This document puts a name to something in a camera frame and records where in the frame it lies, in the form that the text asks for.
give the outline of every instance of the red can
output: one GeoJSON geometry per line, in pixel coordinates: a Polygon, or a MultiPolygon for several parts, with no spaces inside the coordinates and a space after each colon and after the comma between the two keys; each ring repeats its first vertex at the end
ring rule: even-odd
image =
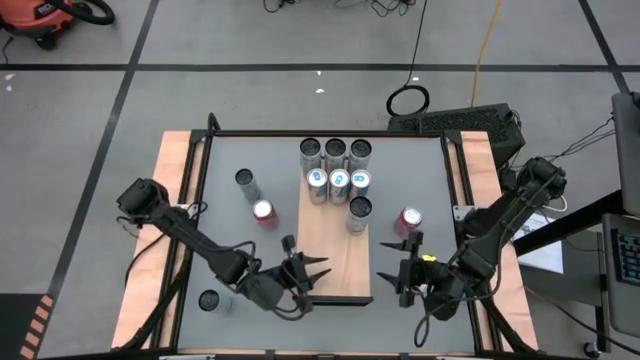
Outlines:
{"type": "Polygon", "coordinates": [[[422,213],[419,210],[406,207],[402,209],[400,215],[393,224],[393,230],[403,239],[409,236],[409,233],[415,231],[422,223],[422,213]]]}
{"type": "Polygon", "coordinates": [[[269,200],[259,200],[253,204],[253,216],[265,229],[278,226],[278,214],[269,200]]]}

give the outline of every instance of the wooden board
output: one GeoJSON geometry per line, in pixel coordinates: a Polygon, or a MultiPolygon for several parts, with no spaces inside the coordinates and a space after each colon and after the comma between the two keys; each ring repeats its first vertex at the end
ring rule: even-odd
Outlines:
{"type": "MultiPolygon", "coordinates": [[[[162,143],[158,152],[158,160],[153,172],[153,179],[161,183],[167,188],[169,201],[175,204],[178,201],[180,185],[185,168],[187,150],[189,148],[190,131],[167,131],[162,137],[162,143]]],[[[196,152],[195,163],[199,164],[202,151],[196,152]]],[[[192,178],[189,186],[188,201],[193,201],[199,166],[195,166],[192,172],[192,178]]],[[[144,249],[149,243],[160,236],[160,231],[155,226],[144,226],[138,236],[136,249],[133,254],[135,256],[144,249]]],[[[122,299],[120,307],[120,315],[116,331],[113,335],[111,343],[112,347],[118,347],[125,344],[140,326],[147,319],[155,305],[158,303],[160,295],[160,287],[167,261],[167,253],[169,252],[169,239],[164,238],[147,253],[142,256],[135,264],[129,275],[127,288],[122,299]]],[[[177,256],[176,261],[182,261],[182,252],[177,256]]],[[[173,314],[175,312],[175,299],[165,313],[165,328],[161,337],[161,346],[169,344],[170,325],[173,323],[173,314]]]]}
{"type": "MultiPolygon", "coordinates": [[[[462,148],[467,163],[473,201],[476,206],[489,207],[502,194],[487,133],[463,132],[462,148]]],[[[451,158],[455,159],[455,149],[453,151],[454,156],[451,158]]],[[[457,194],[462,193],[461,184],[459,186],[460,190],[456,189],[457,194]]],[[[462,197],[461,204],[464,204],[464,197],[462,197]]],[[[502,271],[502,284],[500,285],[498,293],[493,297],[493,300],[522,340],[527,345],[537,349],[538,341],[520,275],[518,257],[512,244],[508,244],[502,250],[500,267],[502,271]]],[[[496,278],[494,277],[491,283],[492,286],[496,285],[495,282],[496,278]]],[[[489,330],[487,315],[480,302],[477,302],[477,309],[479,310],[478,318],[481,327],[482,344],[485,349],[492,349],[491,332],[489,330]]],[[[511,349],[504,339],[502,339],[502,346],[505,351],[511,349]]]]}
{"type": "Polygon", "coordinates": [[[323,276],[309,292],[312,296],[371,296],[369,283],[369,227],[361,234],[350,234],[345,224],[349,202],[334,205],[311,203],[306,179],[300,177],[297,248],[313,257],[329,260],[307,266],[309,274],[324,269],[323,276]]]}

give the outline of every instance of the silver can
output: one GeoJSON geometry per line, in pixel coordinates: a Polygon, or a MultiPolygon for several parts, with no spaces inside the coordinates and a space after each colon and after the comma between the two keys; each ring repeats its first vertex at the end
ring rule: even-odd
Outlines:
{"type": "Polygon", "coordinates": [[[329,175],[329,201],[342,204],[349,195],[349,173],[344,169],[336,169],[329,175]]]}
{"type": "Polygon", "coordinates": [[[198,306],[200,310],[215,313],[226,314],[233,307],[233,299],[229,295],[223,295],[215,290],[205,290],[198,298],[198,306]]]}
{"type": "Polygon", "coordinates": [[[371,174],[369,174],[367,170],[356,170],[351,173],[349,199],[355,199],[358,196],[367,196],[369,184],[371,184],[371,174]]]}
{"type": "Polygon", "coordinates": [[[366,170],[371,156],[371,144],[364,139],[358,139],[351,143],[349,153],[349,172],[366,170]]]}
{"type": "Polygon", "coordinates": [[[333,170],[344,169],[347,160],[347,145],[340,139],[331,139],[324,145],[324,167],[327,173],[333,170]]]}
{"type": "Polygon", "coordinates": [[[242,190],[244,197],[250,203],[262,199],[262,190],[258,187],[256,179],[253,177],[253,173],[249,169],[240,169],[236,173],[236,183],[242,190]]]}
{"type": "Polygon", "coordinates": [[[322,169],[313,169],[307,174],[309,198],[311,203],[322,204],[327,201],[327,173],[322,169]]]}
{"type": "Polygon", "coordinates": [[[300,142],[300,166],[303,174],[322,167],[321,148],[320,142],[314,138],[306,138],[300,142]]]}
{"type": "Polygon", "coordinates": [[[360,234],[369,224],[369,215],[373,206],[371,201],[364,196],[358,196],[349,203],[349,217],[347,218],[347,230],[352,234],[360,234]]]}

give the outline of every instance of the red can lid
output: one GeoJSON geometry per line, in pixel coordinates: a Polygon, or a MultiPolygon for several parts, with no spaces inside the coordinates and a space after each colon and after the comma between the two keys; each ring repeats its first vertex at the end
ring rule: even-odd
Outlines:
{"type": "Polygon", "coordinates": [[[273,213],[273,205],[269,202],[269,200],[259,200],[255,204],[253,204],[253,215],[257,219],[264,219],[271,216],[273,213]]]}
{"type": "Polygon", "coordinates": [[[420,225],[422,222],[422,213],[415,208],[407,207],[402,211],[402,218],[409,225],[420,225]]]}

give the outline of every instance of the white paper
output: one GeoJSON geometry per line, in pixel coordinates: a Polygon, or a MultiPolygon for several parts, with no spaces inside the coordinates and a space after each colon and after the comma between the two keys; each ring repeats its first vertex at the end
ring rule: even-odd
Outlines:
{"type": "MultiPolygon", "coordinates": [[[[533,214],[527,222],[513,236],[513,241],[517,242],[519,238],[534,230],[553,222],[555,219],[546,218],[539,214],[533,214]]],[[[518,262],[522,265],[535,267],[542,270],[552,271],[558,274],[564,273],[564,265],[562,263],[562,243],[556,241],[551,245],[547,245],[536,251],[522,255],[518,258],[518,262]]]]}

